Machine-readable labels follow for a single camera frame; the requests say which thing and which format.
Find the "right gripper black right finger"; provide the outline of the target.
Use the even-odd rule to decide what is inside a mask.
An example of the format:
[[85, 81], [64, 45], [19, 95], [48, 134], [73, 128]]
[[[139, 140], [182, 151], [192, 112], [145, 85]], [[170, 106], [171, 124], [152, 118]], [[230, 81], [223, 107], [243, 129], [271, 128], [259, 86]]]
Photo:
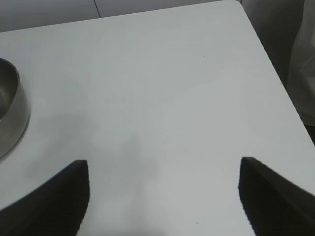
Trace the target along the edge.
[[253, 157], [240, 164], [238, 192], [257, 236], [313, 236], [315, 197]]

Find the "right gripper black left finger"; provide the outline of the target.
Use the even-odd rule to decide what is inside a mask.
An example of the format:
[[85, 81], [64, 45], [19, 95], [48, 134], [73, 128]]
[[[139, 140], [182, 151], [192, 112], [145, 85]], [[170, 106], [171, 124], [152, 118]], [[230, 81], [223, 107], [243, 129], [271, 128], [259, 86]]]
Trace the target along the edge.
[[90, 200], [86, 160], [75, 160], [0, 211], [2, 236], [75, 236]]

